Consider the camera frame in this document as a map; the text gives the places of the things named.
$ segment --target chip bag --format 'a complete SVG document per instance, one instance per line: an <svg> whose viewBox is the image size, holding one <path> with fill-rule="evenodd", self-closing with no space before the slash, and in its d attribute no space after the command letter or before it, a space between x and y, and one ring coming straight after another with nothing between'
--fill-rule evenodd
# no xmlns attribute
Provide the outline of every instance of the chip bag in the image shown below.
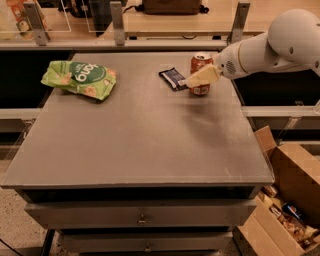
<svg viewBox="0 0 320 256"><path fill-rule="evenodd" d="M102 101L116 84L116 71L96 64L51 61L41 83Z"/></svg>

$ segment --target drawer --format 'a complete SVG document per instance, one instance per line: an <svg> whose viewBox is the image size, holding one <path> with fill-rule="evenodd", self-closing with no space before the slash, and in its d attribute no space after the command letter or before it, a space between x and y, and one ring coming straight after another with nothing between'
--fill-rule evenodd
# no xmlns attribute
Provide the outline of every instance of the drawer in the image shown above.
<svg viewBox="0 0 320 256"><path fill-rule="evenodd" d="M224 248L232 232L61 235L69 252L212 251Z"/></svg>
<svg viewBox="0 0 320 256"><path fill-rule="evenodd" d="M45 229L240 226L253 200L155 200L27 204Z"/></svg>

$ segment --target open cardboard box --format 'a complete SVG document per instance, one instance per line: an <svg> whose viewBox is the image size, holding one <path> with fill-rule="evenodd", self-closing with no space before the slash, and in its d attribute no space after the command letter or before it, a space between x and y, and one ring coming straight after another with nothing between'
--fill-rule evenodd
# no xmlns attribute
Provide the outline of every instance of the open cardboard box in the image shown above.
<svg viewBox="0 0 320 256"><path fill-rule="evenodd" d="M319 229L320 161L299 144L277 146L269 126L255 135L273 168L279 198L294 204L305 215L305 223ZM259 256L303 255L318 246L304 250L258 197L256 202L255 211L239 230Z"/></svg>

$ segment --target floor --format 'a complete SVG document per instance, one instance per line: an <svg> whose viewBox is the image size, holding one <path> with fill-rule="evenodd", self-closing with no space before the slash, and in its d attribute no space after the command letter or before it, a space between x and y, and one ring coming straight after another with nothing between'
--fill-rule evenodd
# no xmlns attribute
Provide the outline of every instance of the floor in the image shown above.
<svg viewBox="0 0 320 256"><path fill-rule="evenodd" d="M10 159L5 160L7 150L0 149L0 179L10 164ZM0 188L0 239L11 247L21 252L21 248L41 247L45 240L46 230L39 226L29 215L24 212L25 202L12 190ZM57 241L55 234L50 250L50 256L79 256L77 253L67 252ZM0 242L0 256L17 255ZM219 256L256 256L251 246L241 235L238 229L234 231L234 240L229 245L213 254ZM308 256L319 256L320 250L314 251Z"/></svg>

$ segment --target drawer handle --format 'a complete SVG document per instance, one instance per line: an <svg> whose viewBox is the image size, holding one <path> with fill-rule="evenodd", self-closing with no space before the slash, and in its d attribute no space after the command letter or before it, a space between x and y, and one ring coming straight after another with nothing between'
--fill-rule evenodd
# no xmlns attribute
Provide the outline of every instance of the drawer handle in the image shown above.
<svg viewBox="0 0 320 256"><path fill-rule="evenodd" d="M144 252L146 252L146 253L152 252L152 250L149 246L149 243L146 244L146 248L144 249Z"/></svg>
<svg viewBox="0 0 320 256"><path fill-rule="evenodd" d="M146 226L147 225L147 221L144 218L145 218L144 215L141 214L140 215L140 220L137 221L137 224L139 226Z"/></svg>

